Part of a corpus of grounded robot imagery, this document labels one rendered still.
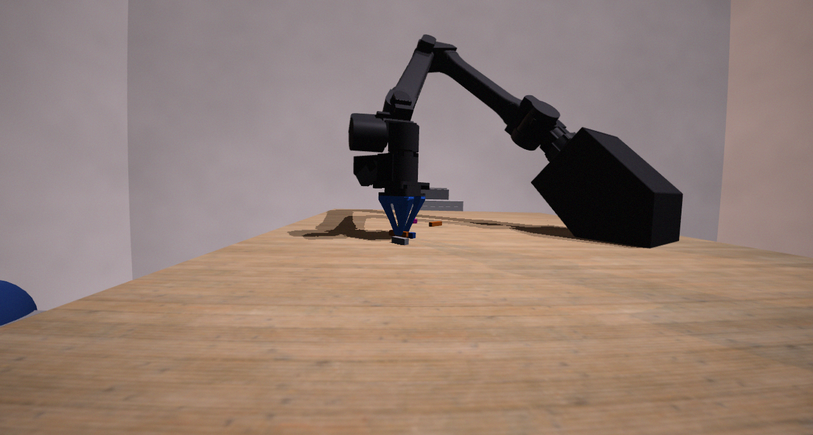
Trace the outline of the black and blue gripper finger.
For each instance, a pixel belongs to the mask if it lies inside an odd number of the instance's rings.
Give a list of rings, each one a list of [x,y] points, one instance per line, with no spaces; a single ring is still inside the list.
[[[408,220],[408,216],[410,214],[410,209],[412,208],[412,204],[414,203],[414,197],[389,197],[389,196],[379,196],[379,201],[382,204],[382,208],[384,212],[388,216],[390,221],[390,225],[394,230],[394,234],[397,236],[403,235],[403,231]],[[403,209],[401,209],[401,218],[399,221],[399,226],[394,217],[394,212],[390,204],[401,204]]]
[[[421,209],[421,207],[423,206],[424,201],[425,201],[425,197],[414,197],[414,203],[413,203],[414,206],[413,206],[412,210],[410,210],[410,216],[409,216],[409,218],[407,220],[404,231],[409,232],[410,226],[412,226],[412,224],[414,223],[415,217],[417,216],[417,214],[419,212],[419,209]],[[400,218],[401,218],[401,209],[403,209],[403,206],[401,204],[394,204],[394,210],[395,210],[395,214],[397,216],[398,225],[399,225],[399,221],[400,221]]]

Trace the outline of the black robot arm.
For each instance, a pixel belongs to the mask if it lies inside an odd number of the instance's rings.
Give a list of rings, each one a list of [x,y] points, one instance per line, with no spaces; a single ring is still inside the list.
[[[392,151],[398,151],[399,156],[403,156],[404,151],[419,152],[419,125],[410,119],[428,71],[447,74],[464,86],[496,111],[506,124],[505,131],[512,142],[526,151],[536,151],[541,145],[549,162],[575,136],[577,132],[567,131],[559,120],[560,112],[553,106],[532,95],[520,100],[506,93],[466,64],[456,50],[452,44],[437,42],[435,37],[424,34],[397,86],[386,95],[383,111],[351,114],[350,151],[383,152],[388,145],[388,152],[384,154],[354,156],[353,173],[361,186],[372,185],[373,181],[394,181]]]

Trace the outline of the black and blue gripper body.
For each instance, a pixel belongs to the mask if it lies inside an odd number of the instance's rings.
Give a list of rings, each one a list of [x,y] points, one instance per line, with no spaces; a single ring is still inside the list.
[[[384,188],[379,196],[425,197],[421,189],[429,190],[429,183],[418,182],[419,153],[394,151],[394,181],[373,181],[374,189]]]

